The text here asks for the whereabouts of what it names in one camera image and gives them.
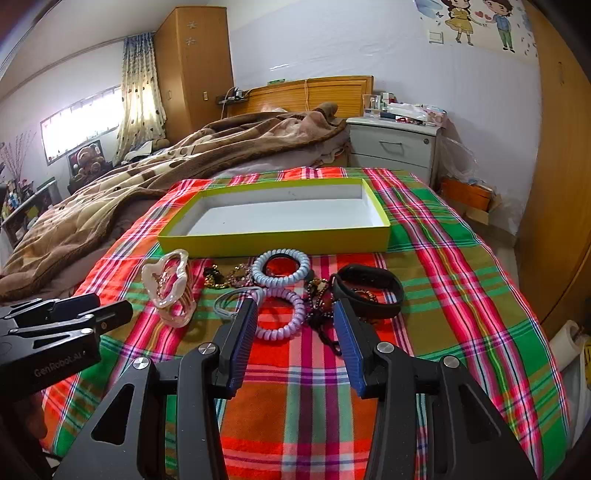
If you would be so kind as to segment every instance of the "brown fleece blanket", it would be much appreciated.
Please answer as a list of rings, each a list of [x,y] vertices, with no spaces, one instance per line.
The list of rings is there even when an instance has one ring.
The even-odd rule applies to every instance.
[[[40,291],[60,271],[97,250],[131,203],[155,202],[176,182],[206,179],[241,163],[325,141],[345,128],[337,106],[311,112],[261,112],[206,125],[178,144],[112,170],[41,215],[0,274],[0,301]]]

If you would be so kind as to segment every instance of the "window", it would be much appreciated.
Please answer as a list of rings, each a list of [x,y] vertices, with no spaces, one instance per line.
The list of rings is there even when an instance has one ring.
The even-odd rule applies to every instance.
[[[123,117],[121,87],[113,87],[76,102],[41,122],[47,164],[114,130]]]

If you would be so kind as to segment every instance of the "white nightstand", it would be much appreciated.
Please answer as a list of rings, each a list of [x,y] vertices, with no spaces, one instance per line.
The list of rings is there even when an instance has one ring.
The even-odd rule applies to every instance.
[[[439,127],[364,117],[349,118],[347,123],[352,145],[351,167],[407,170],[426,184],[433,184]]]

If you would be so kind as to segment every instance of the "red green plaid bedspread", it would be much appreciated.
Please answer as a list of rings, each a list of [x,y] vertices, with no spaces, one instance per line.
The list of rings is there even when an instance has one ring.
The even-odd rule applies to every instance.
[[[383,169],[296,168],[233,179],[185,180],[175,185],[95,265],[78,294],[95,292],[102,303],[127,299],[130,324],[102,337],[102,361],[47,389],[45,446],[64,455],[76,434],[130,362],[182,355],[213,337],[212,312],[221,293],[204,288],[195,259],[198,308],[182,329],[164,326],[142,286],[140,269],[163,254],[157,235],[201,189],[231,184],[318,177],[368,181],[392,223],[387,253],[322,255],[312,267],[328,278],[351,262],[391,270],[404,285],[401,313],[378,326],[383,340],[422,358],[456,355],[502,413],[540,478],[559,466],[567,445],[567,409],[548,343],[527,302],[487,247],[432,190],[414,176]],[[217,259],[223,271],[252,259]],[[303,285],[294,289],[303,294]],[[381,295],[388,301],[388,293]],[[259,322],[276,328],[290,320],[279,300],[262,307]],[[168,401],[167,468],[174,471],[175,398]],[[305,327],[288,341],[255,340],[243,387],[217,415],[229,476],[233,479],[348,480],[363,477],[371,445],[375,402],[350,389],[344,363]],[[426,415],[417,400],[417,478],[426,475]]]

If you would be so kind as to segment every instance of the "white wall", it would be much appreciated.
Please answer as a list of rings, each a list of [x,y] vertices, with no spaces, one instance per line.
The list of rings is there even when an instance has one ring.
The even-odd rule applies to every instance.
[[[236,85],[373,75],[375,90],[446,109],[480,176],[523,208],[540,130],[538,67],[465,43],[430,45],[413,0],[222,0]],[[515,201],[507,206],[514,209]],[[492,222],[513,233],[499,210]]]
[[[0,141],[8,143],[30,129],[37,134],[22,167],[22,179],[35,186],[55,177],[63,198],[69,195],[66,157],[47,165],[41,121],[78,100],[121,83],[123,42],[98,48],[43,73],[0,103]],[[105,158],[113,159],[117,131],[100,136]]]

